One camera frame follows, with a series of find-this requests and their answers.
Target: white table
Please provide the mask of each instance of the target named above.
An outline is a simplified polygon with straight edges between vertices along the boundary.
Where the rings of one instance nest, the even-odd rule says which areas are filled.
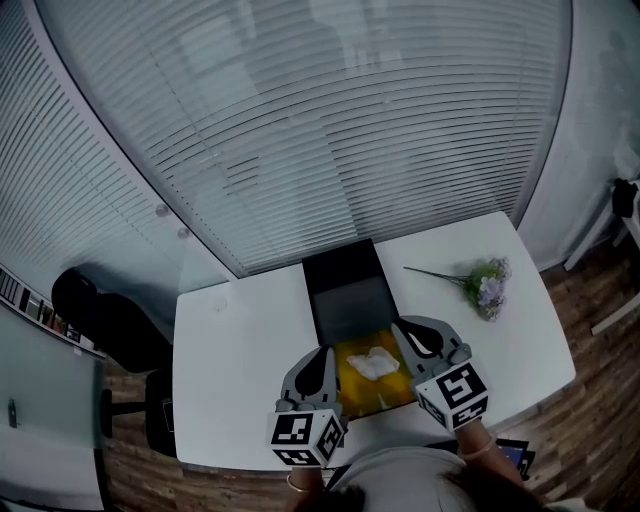
[[[400,315],[451,324],[490,377],[491,426],[575,377],[566,338],[533,261],[502,213],[376,244]],[[405,270],[453,273],[507,256],[513,277],[496,323],[481,320],[453,285]],[[178,459],[236,469],[284,469],[266,447],[267,413],[285,373],[318,346],[302,265],[181,295],[173,362]],[[378,447],[424,445],[446,432],[413,403],[349,423],[332,466]]]

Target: purple flower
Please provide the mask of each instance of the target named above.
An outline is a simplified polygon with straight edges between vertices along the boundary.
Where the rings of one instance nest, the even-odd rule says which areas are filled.
[[[504,282],[495,277],[483,277],[478,292],[478,305],[488,306],[498,301],[504,294]]]
[[[509,266],[508,258],[493,258],[490,263],[493,263],[498,268],[498,271],[502,273],[503,281],[511,277],[511,267]]]
[[[504,306],[506,301],[506,297],[496,299],[488,306],[479,307],[478,313],[487,322],[495,322],[498,319],[498,316],[500,316],[500,311],[502,311],[502,307]]]

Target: window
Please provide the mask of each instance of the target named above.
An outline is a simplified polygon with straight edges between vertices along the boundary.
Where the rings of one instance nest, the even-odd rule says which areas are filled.
[[[64,270],[84,265],[108,291],[138,287],[173,315],[179,293],[224,278],[92,133],[25,5],[0,2],[0,263],[45,298]],[[18,302],[12,281],[0,279],[0,296]]]
[[[568,0],[38,5],[112,135],[238,275],[517,223],[568,66]]]

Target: crumpled paper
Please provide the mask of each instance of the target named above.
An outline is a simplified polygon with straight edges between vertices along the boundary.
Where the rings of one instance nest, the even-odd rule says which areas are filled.
[[[371,381],[397,372],[400,368],[400,363],[383,347],[373,347],[366,356],[349,356],[347,362]]]

